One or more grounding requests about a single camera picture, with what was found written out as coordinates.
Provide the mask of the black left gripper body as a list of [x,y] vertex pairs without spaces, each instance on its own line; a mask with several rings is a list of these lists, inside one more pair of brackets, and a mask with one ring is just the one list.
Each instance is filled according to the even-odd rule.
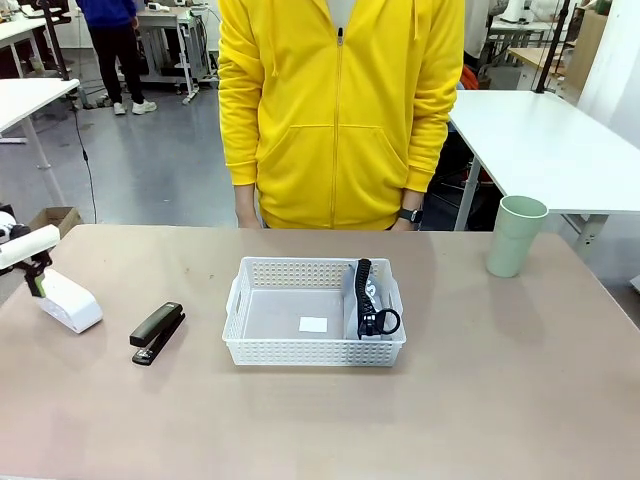
[[25,275],[33,278],[41,276],[45,269],[51,265],[52,259],[47,250],[34,254],[20,262],[20,268],[25,272]]

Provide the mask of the person's right hand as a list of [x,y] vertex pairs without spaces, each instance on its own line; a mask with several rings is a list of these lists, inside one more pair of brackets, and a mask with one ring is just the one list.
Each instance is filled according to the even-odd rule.
[[234,187],[235,214],[239,228],[261,229],[255,206],[255,185],[238,185]]

